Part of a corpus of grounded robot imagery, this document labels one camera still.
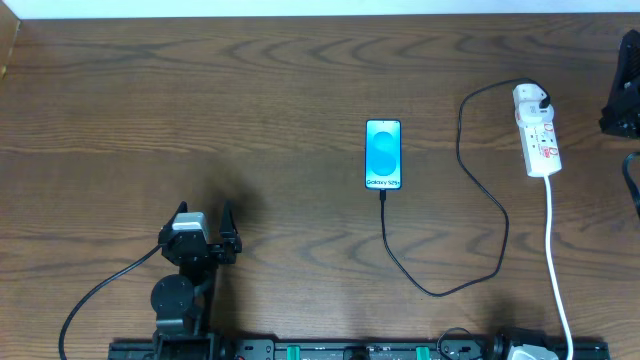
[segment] green connector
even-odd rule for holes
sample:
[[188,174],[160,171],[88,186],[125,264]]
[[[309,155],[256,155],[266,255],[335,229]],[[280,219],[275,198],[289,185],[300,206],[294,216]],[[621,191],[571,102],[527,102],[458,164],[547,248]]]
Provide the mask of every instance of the green connector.
[[429,355],[428,347],[417,347],[416,348],[416,356],[418,360],[430,360],[431,356]]
[[300,360],[300,346],[287,347],[287,360]]

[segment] black cable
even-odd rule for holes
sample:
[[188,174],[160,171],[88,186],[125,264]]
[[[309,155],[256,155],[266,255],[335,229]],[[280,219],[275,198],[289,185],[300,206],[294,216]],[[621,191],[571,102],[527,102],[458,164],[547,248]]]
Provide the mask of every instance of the black cable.
[[452,331],[464,331],[466,332],[470,337],[471,340],[473,340],[473,342],[476,343],[476,345],[478,345],[480,347],[480,358],[482,358],[484,356],[484,346],[478,341],[478,339],[469,332],[469,330],[465,329],[465,328],[461,328],[461,327],[455,327],[455,328],[450,328],[447,331],[445,331],[444,333],[442,333],[442,335],[440,335],[440,337],[438,338],[438,341],[436,342],[436,351],[438,351],[440,353],[440,355],[446,357],[448,360],[453,360],[449,357],[449,355],[445,354],[444,352],[442,352],[442,348],[440,347],[440,344],[442,343],[442,339],[447,336],[447,334],[449,334]]
[[502,214],[504,215],[504,240],[502,241],[502,249],[500,250],[500,257],[498,258],[498,264],[496,265],[496,269],[489,275],[483,276],[481,278],[475,279],[475,280],[471,280],[467,283],[464,283],[458,287],[455,287],[451,290],[442,292],[442,293],[434,293],[431,292],[427,289],[425,289],[424,287],[422,287],[420,284],[418,284],[418,282],[411,276],[409,275],[409,272],[407,272],[407,270],[405,270],[405,268],[402,266],[402,264],[400,264],[400,262],[398,261],[398,259],[396,259],[396,257],[393,255],[393,252],[391,252],[391,249],[389,248],[389,244],[387,243],[387,234],[386,234],[386,230],[385,230],[385,226],[384,226],[384,202],[387,199],[387,194],[385,190],[380,190],[380,218],[382,220],[382,242],[384,243],[384,247],[387,250],[387,254],[389,254],[389,257],[391,257],[391,260],[393,260],[394,263],[396,263],[396,265],[398,266],[398,268],[400,269],[400,271],[402,271],[402,273],[407,277],[407,279],[409,279],[409,281],[411,281],[411,283],[413,285],[415,285],[415,287],[417,287],[420,291],[422,291],[423,293],[429,295],[429,296],[433,296],[433,297],[444,297],[450,294],[453,294],[456,291],[462,290],[468,286],[471,286],[473,284],[477,284],[479,282],[485,281],[485,280],[489,280],[493,277],[495,277],[498,272],[500,271],[500,267],[502,266],[502,260],[504,259],[504,253],[507,249],[507,239],[509,238],[509,215],[507,214],[507,210],[504,209],[504,207],[502,206],[502,204],[500,204],[500,202],[498,202],[498,200],[496,200],[496,198],[493,197],[493,195],[491,195],[491,193],[489,193],[489,191],[487,189],[485,189],[484,186],[482,186],[482,184],[480,184],[480,182],[471,174],[471,172],[464,166],[464,164],[462,163],[462,159],[460,158],[460,137],[462,135],[462,111],[464,110],[464,106],[467,103],[467,101],[469,101],[469,99],[471,99],[472,97],[480,94],[483,91],[486,90],[490,90],[493,89],[495,87],[498,86],[502,86],[502,85],[506,85],[506,84],[511,84],[511,83],[516,83],[516,82],[529,82],[529,83],[534,83],[536,85],[538,85],[542,91],[544,91],[547,94],[547,97],[540,102],[540,107],[541,108],[545,108],[546,106],[549,106],[549,104],[547,103],[546,106],[543,106],[543,102],[545,102],[546,100],[551,99],[551,96],[549,95],[549,93],[544,90],[544,88],[538,84],[536,81],[529,79],[529,78],[518,78],[518,79],[511,79],[511,80],[505,80],[505,81],[501,81],[495,84],[491,84],[489,86],[485,86],[482,89],[476,90],[474,92],[472,92],[471,94],[467,95],[464,100],[462,100],[462,104],[460,104],[460,111],[458,112],[458,135],[456,137],[456,157],[458,159],[458,164],[460,164],[460,167],[462,168],[462,170],[464,170],[464,172],[469,176],[469,178],[480,188],[480,190],[482,190],[482,192],[489,198],[491,199],[491,201],[493,201],[494,204],[496,204],[496,206],[498,207],[498,209],[500,209],[500,211],[502,211]]
[[141,257],[140,260],[134,262],[133,264],[131,264],[131,265],[127,266],[126,268],[120,270],[119,272],[113,274],[111,277],[109,277],[108,279],[104,280],[100,284],[96,285],[96,287],[94,287],[91,291],[89,291],[89,293],[87,293],[87,295],[85,295],[82,298],[82,300],[80,300],[80,302],[78,302],[78,305],[76,305],[76,307],[74,307],[73,310],[71,310],[71,313],[69,314],[69,316],[67,316],[67,320],[64,322],[64,325],[62,325],[62,329],[60,329],[60,337],[58,338],[58,353],[60,353],[60,359],[61,360],[67,360],[67,355],[64,353],[64,337],[67,334],[67,329],[69,328],[69,325],[71,324],[71,320],[73,320],[73,317],[76,315],[78,310],[80,310],[82,305],[84,305],[84,303],[86,303],[87,300],[89,300],[90,297],[92,297],[95,293],[97,293],[98,290],[100,290],[103,287],[107,286],[113,280],[116,280],[120,276],[122,276],[122,275],[128,273],[129,271],[135,269],[136,267],[138,267],[138,265],[140,265],[143,262],[145,262],[147,259],[149,259],[151,256],[153,256],[153,254],[155,254],[158,250],[160,250],[161,247],[162,247],[162,245],[157,245],[156,247],[153,248],[153,250],[149,251],[149,253],[147,253],[147,255]]
[[622,176],[624,176],[624,181],[627,182],[627,186],[631,192],[631,199],[633,199],[633,204],[636,206],[636,212],[638,213],[638,217],[640,217],[640,191],[638,191],[638,186],[636,186],[631,175],[629,175],[629,164],[631,163],[631,160],[638,155],[640,155],[640,152],[634,152],[624,159],[622,162]]

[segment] black device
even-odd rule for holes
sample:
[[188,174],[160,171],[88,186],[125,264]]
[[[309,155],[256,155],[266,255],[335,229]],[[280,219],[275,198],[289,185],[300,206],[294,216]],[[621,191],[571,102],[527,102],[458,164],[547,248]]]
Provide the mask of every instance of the black device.
[[609,135],[640,137],[640,33],[636,30],[620,42],[618,69],[602,109],[600,128]]
[[[158,249],[162,249],[162,255],[178,266],[179,271],[158,281],[151,292],[157,329],[150,341],[111,343],[109,360],[553,360],[566,354],[561,339],[517,328],[501,329],[493,341],[475,337],[462,328],[449,329],[435,341],[410,342],[226,337],[210,328],[209,315],[219,265],[234,264],[236,255],[242,252],[242,241],[229,203],[224,207],[219,234],[221,241],[210,243],[204,214],[187,212],[187,204],[182,202],[160,230],[154,250],[96,286],[74,308],[60,333],[60,357],[66,359],[64,335],[82,304]],[[453,331],[460,330],[469,338],[450,337]],[[577,341],[574,359],[609,360],[608,345],[601,341]]]

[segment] smartphone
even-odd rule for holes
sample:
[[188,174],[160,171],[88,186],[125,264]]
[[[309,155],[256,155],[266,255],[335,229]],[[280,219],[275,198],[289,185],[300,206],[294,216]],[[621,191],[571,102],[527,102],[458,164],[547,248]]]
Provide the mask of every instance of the smartphone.
[[402,187],[402,130],[400,120],[367,121],[365,186],[372,190]]

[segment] electronic component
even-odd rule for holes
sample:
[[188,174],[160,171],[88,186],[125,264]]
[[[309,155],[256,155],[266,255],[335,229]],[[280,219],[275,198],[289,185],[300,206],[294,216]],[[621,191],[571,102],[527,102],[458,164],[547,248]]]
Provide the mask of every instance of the electronic component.
[[522,84],[513,90],[516,123],[527,166],[527,175],[543,177],[562,169],[555,129],[553,106],[540,108],[547,94],[537,84]]
[[[544,178],[547,192],[547,225],[545,230],[545,255],[549,268],[549,277],[553,287],[553,295],[558,307],[558,314],[562,322],[565,337],[567,339],[567,360],[573,359],[573,340],[567,315],[562,305],[562,298],[556,279],[556,271],[553,265],[553,255],[551,253],[551,221],[553,219],[553,206],[551,197],[551,182],[549,175],[562,169],[560,163],[560,153],[556,142],[555,130],[553,128],[553,106],[551,103],[543,108],[539,104],[548,98],[546,91],[537,83],[522,84],[513,90],[513,102],[515,104],[516,123],[520,128],[520,139],[522,140],[522,151],[527,166],[527,174],[531,177]],[[522,346],[512,349],[512,356],[509,359],[527,359],[526,354],[534,354],[540,358],[547,359],[543,349],[536,349]]]
[[609,101],[602,109],[600,129],[609,135],[640,137],[640,33],[635,30],[622,37],[618,69]]
[[399,120],[367,121],[365,186],[378,190],[402,187],[402,129]]

